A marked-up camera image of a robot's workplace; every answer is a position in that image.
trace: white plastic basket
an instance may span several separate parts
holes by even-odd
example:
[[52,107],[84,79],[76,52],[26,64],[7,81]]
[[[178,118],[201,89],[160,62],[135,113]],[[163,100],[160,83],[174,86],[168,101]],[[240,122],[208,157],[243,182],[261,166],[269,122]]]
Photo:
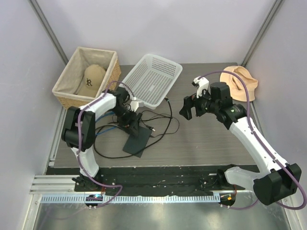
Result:
[[123,83],[144,106],[155,109],[166,97],[182,72],[182,66],[158,55],[146,54],[125,77]]

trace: baseball cap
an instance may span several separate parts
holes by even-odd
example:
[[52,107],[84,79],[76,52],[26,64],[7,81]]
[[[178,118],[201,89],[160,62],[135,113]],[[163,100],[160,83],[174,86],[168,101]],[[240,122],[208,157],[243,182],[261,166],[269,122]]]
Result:
[[86,97],[96,97],[105,74],[105,69],[99,65],[90,65],[87,67],[81,82],[82,86],[77,94]]
[[[254,79],[249,71],[243,66],[228,66],[224,70],[235,73],[246,84],[248,89],[249,100],[255,100],[255,88],[258,86],[258,81]],[[235,76],[229,73],[222,73],[220,81],[226,82],[230,89],[230,95],[233,99],[241,102],[246,102],[246,94],[242,83]]]

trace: cap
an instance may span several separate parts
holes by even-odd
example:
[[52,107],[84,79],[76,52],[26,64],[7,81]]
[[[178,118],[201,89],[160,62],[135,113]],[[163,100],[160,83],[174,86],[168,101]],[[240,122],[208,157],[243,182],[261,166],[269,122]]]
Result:
[[[246,84],[248,89],[249,101],[255,100],[255,88],[258,86],[258,81],[254,79],[249,71],[243,66],[229,66],[224,70],[235,73],[238,75]],[[230,95],[233,99],[241,102],[246,102],[246,94],[242,83],[235,76],[222,73],[220,76],[221,82],[226,82],[230,89]]]
[[84,72],[81,82],[82,86],[77,94],[86,97],[96,97],[105,74],[106,71],[101,66],[90,65]]

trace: basket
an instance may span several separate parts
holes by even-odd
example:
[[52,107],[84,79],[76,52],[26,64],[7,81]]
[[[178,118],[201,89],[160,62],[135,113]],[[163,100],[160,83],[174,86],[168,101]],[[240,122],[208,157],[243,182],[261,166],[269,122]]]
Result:
[[85,69],[97,64],[106,69],[105,77],[95,96],[97,98],[111,81],[117,81],[121,74],[118,56],[115,51],[77,47],[57,83],[52,89],[53,94],[65,109],[71,106],[80,107],[95,98],[76,95],[81,88]]
[[158,55],[146,54],[122,81],[138,101],[155,109],[182,72],[182,66]]

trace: gray floor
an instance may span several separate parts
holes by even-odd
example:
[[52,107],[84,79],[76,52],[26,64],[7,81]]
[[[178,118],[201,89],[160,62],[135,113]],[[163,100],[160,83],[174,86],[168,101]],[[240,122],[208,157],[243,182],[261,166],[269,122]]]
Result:
[[[173,116],[180,121],[180,129],[176,134],[166,135],[159,143],[146,149],[141,158],[131,157],[127,159],[110,160],[95,155],[100,167],[112,166],[163,166],[163,165],[222,165],[222,164],[254,164],[238,139],[219,123],[214,115],[205,114],[187,121],[179,115],[183,105],[183,98],[196,92],[191,85],[193,79],[199,75],[223,70],[227,66],[236,63],[214,64],[182,64],[183,71],[178,80],[167,95],[173,109]],[[123,79],[133,66],[121,66]],[[208,77],[210,83],[219,81],[219,74]],[[163,101],[156,109],[157,113],[169,113],[168,105]],[[144,113],[143,118],[153,116]],[[98,125],[111,121],[110,117],[102,119]],[[154,135],[163,133],[167,119],[158,119],[148,123],[156,130]],[[175,131],[175,120],[169,128],[169,132]],[[107,156],[126,156],[122,148],[128,135],[121,130],[114,129],[97,138],[98,149]],[[73,152],[64,142],[60,142],[54,167],[78,167]]]
[[[238,193],[236,207],[252,204],[253,194]],[[245,211],[217,203],[118,204],[83,210],[84,204],[41,204],[35,230],[290,230],[277,204]],[[52,217],[66,218],[56,220]]]

